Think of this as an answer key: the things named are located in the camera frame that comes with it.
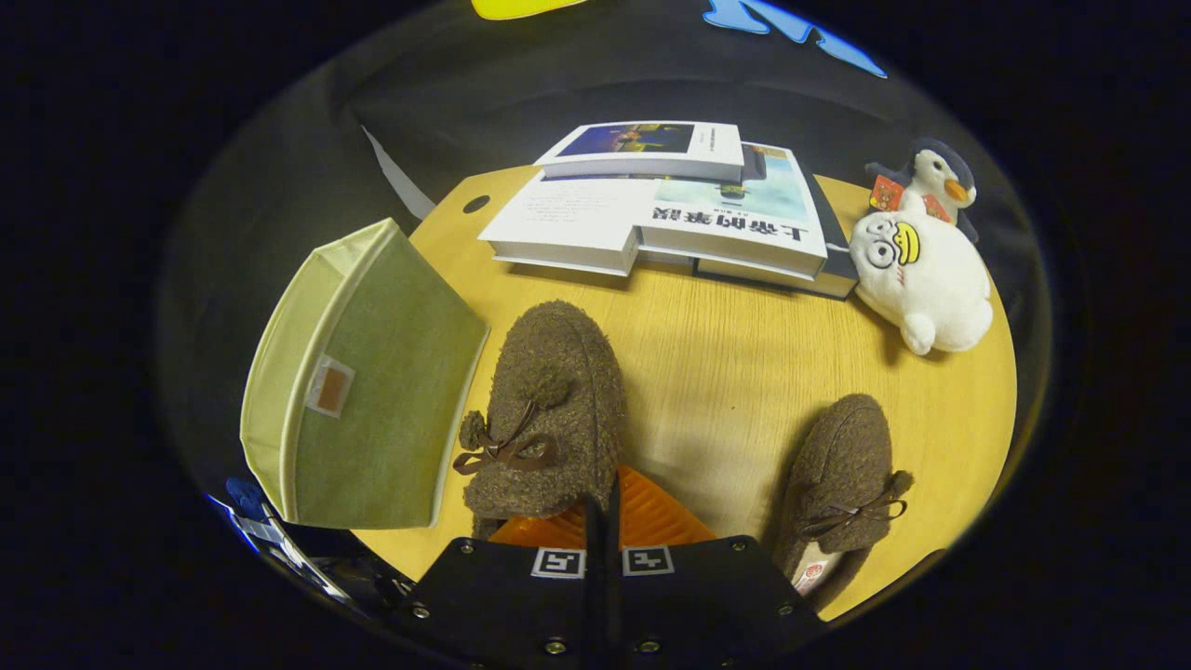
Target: penguin plush toy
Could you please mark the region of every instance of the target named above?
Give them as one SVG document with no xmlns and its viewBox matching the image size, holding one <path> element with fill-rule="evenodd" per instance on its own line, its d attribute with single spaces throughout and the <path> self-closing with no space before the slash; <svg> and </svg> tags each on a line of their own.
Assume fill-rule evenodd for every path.
<svg viewBox="0 0 1191 670">
<path fill-rule="evenodd" d="M 928 196 L 933 196 L 948 220 L 973 243 L 979 240 L 975 227 L 961 211 L 975 201 L 975 181 L 964 158 L 947 144 L 929 137 L 916 139 L 910 161 L 899 171 L 874 162 L 865 165 L 865 174 L 871 179 L 884 176 L 905 189 L 897 211 L 928 213 Z"/>
</svg>

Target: red tag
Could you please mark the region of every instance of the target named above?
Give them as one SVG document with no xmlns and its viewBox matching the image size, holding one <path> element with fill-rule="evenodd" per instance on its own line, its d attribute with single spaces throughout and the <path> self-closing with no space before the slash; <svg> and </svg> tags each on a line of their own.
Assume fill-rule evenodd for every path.
<svg viewBox="0 0 1191 670">
<path fill-rule="evenodd" d="M 905 188 L 898 182 L 884 174 L 878 174 L 877 182 L 873 183 L 873 193 L 868 196 L 868 203 L 884 212 L 896 212 L 902 201 L 903 190 Z"/>
<path fill-rule="evenodd" d="M 952 221 L 950 217 L 947 215 L 947 209 L 943 208 L 943 203 L 939 201 L 939 198 L 927 193 L 922 196 L 922 203 L 927 205 L 928 214 L 937 219 L 946 220 L 947 223 Z"/>
</svg>

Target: white book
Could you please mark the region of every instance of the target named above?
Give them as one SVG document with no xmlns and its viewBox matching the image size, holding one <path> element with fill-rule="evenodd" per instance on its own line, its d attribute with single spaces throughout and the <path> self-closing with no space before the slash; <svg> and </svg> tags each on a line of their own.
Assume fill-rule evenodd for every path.
<svg viewBox="0 0 1191 670">
<path fill-rule="evenodd" d="M 637 219 L 640 248 L 813 280 L 827 244 L 806 179 L 793 154 L 743 143 L 759 168 L 740 184 L 656 180 L 653 212 Z"/>
<path fill-rule="evenodd" d="M 534 164 L 547 176 L 665 174 L 740 182 L 744 155 L 732 124 L 619 121 L 581 125 Z"/>
<path fill-rule="evenodd" d="M 543 181 L 538 173 L 480 239 L 493 258 L 628 276 L 637 257 L 634 223 L 649 207 L 649 179 Z"/>
</svg>

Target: plush toy tag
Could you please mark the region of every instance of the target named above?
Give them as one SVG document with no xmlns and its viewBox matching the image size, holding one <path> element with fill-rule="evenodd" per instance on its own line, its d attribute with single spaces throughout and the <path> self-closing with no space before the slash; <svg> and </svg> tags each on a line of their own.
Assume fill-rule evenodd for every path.
<svg viewBox="0 0 1191 670">
<path fill-rule="evenodd" d="M 806 564 L 806 570 L 803 570 L 802 576 L 794 582 L 794 590 L 799 595 L 806 595 L 811 590 L 811 587 L 815 586 L 815 582 L 818 582 L 824 572 L 827 572 L 827 564 L 828 562 L 825 561 L 812 561 Z"/>
<path fill-rule="evenodd" d="M 943 203 L 939 201 L 939 198 L 927 193 L 922 196 L 922 203 L 927 206 L 928 214 L 940 220 L 946 220 L 947 223 L 952 221 L 950 217 L 947 215 L 947 209 L 943 208 Z"/>
<path fill-rule="evenodd" d="M 897 206 L 902 202 L 903 190 L 905 188 L 902 184 L 884 174 L 878 174 L 877 182 L 873 183 L 873 193 L 868 196 L 868 203 L 883 212 L 896 212 Z"/>
</svg>

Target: light wood table surface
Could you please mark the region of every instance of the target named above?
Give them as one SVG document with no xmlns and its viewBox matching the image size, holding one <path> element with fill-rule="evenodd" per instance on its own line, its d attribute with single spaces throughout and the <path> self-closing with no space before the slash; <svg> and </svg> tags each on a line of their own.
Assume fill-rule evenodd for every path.
<svg viewBox="0 0 1191 670">
<path fill-rule="evenodd" d="M 468 411 L 487 412 L 497 357 L 513 320 L 535 303 L 563 299 L 603 327 L 619 361 L 629 407 L 622 459 L 721 537 L 772 537 L 792 450 L 831 402 L 865 393 L 881 403 L 893 468 L 911 471 L 916 484 L 905 495 L 906 514 L 892 522 L 823 619 L 869 599 L 972 524 L 1004 467 L 1016 405 L 1014 349 L 996 287 L 992 327 L 974 350 L 919 358 L 902 344 L 896 326 L 855 295 L 841 302 L 754 288 L 640 259 L 628 277 L 494 261 L 476 234 L 536 170 L 526 165 L 466 179 L 411 236 L 492 326 Z M 816 179 L 850 236 L 867 212 L 868 189 Z M 463 213 L 479 195 L 491 200 Z M 434 528 L 354 533 L 420 580 L 447 543 L 470 534 L 467 481 L 448 472 Z"/>
</svg>

